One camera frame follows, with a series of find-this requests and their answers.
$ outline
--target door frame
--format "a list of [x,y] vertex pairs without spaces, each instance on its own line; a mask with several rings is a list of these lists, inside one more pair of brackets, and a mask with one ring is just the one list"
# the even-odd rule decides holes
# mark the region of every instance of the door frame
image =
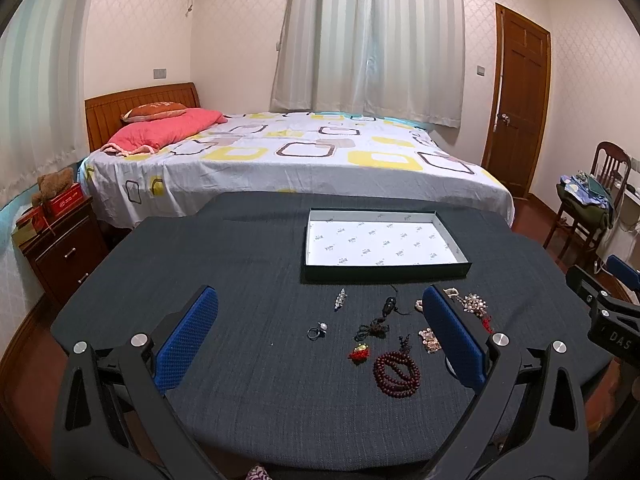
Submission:
[[500,72],[502,71],[502,20],[500,19],[500,14],[508,10],[509,12],[513,12],[517,14],[521,19],[525,22],[529,23],[532,27],[536,28],[540,33],[546,35],[546,88],[545,88],[545,101],[544,101],[544,109],[542,113],[542,122],[540,123],[540,131],[538,133],[538,143],[536,145],[536,155],[534,156],[533,165],[531,167],[531,171],[529,173],[529,178],[527,179],[527,187],[525,190],[525,198],[529,194],[529,189],[531,187],[531,183],[533,182],[533,175],[536,173],[536,168],[538,166],[538,157],[540,156],[540,147],[542,146],[542,137],[545,134],[546,127],[546,114],[549,108],[549,93],[551,90],[551,33],[546,30],[546,28],[540,27],[535,22],[532,22],[529,18],[515,12],[515,10],[511,10],[508,7],[505,7],[499,3],[495,4],[495,21],[497,24],[496,31],[496,49],[495,49],[495,77],[494,77],[494,102],[491,106],[491,117],[489,119],[489,129],[486,136],[486,142],[484,144],[484,153],[482,154],[482,163],[481,166],[487,169],[489,165],[489,155],[491,153],[491,147],[494,140],[494,123],[495,123],[495,115],[498,113],[498,94],[500,91]]

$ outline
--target wooden headboard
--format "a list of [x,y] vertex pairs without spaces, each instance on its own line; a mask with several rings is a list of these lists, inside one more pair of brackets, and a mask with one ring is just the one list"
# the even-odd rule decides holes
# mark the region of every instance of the wooden headboard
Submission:
[[171,101],[189,108],[200,108],[200,99],[193,83],[149,86],[101,95],[84,101],[86,129],[91,151],[99,150],[124,123],[120,116],[136,106]]

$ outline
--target blue gripper pad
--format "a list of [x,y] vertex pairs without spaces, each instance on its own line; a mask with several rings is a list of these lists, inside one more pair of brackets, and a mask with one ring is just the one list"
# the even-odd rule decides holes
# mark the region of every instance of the blue gripper pad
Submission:
[[154,382],[161,394],[180,384],[218,316],[218,295],[204,287],[174,331],[156,353]]
[[422,313],[460,383],[479,394],[486,382],[484,353],[433,285],[422,295]]
[[607,258],[607,270],[633,291],[640,290],[640,272],[612,254]]

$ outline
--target curtain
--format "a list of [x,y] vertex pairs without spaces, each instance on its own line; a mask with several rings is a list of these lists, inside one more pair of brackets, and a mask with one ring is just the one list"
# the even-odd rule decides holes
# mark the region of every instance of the curtain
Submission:
[[23,0],[0,37],[0,208],[88,155],[84,32],[90,0]]
[[459,127],[463,0],[289,0],[273,110]]

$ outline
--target pink blanket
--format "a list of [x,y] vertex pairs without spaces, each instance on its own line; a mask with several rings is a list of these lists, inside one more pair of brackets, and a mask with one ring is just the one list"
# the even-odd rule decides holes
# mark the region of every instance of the pink blanket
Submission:
[[122,156],[156,153],[165,146],[200,133],[216,123],[226,123],[222,112],[189,108],[179,117],[127,124],[100,150]]

